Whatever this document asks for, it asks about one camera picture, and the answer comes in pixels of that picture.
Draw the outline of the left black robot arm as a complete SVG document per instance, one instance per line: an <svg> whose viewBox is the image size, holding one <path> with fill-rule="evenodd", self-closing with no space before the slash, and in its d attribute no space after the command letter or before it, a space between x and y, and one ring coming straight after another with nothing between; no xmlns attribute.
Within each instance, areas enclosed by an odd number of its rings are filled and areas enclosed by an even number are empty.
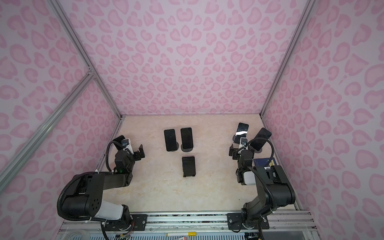
<svg viewBox="0 0 384 240"><path fill-rule="evenodd" d="M68 221L122 221L130 225L132 220L128 207L103 200L103 192L129 186L135 163L145 156L142 145L136 152L122 146L115 155L114 171L75 175L58 197L58 215Z"/></svg>

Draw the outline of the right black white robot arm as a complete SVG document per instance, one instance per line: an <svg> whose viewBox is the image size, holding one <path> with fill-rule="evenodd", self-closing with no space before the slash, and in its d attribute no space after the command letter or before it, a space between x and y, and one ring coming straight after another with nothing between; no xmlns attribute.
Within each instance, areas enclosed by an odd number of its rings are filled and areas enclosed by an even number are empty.
<svg viewBox="0 0 384 240"><path fill-rule="evenodd" d="M238 233L246 229L269 229L268 215L296 201L286 173L281 166L254 165L254 152L244 147L241 150L230 147L229 155L238 164L238 183L257 187L257 196L245 203L239 214L227 214L229 230Z"/></svg>

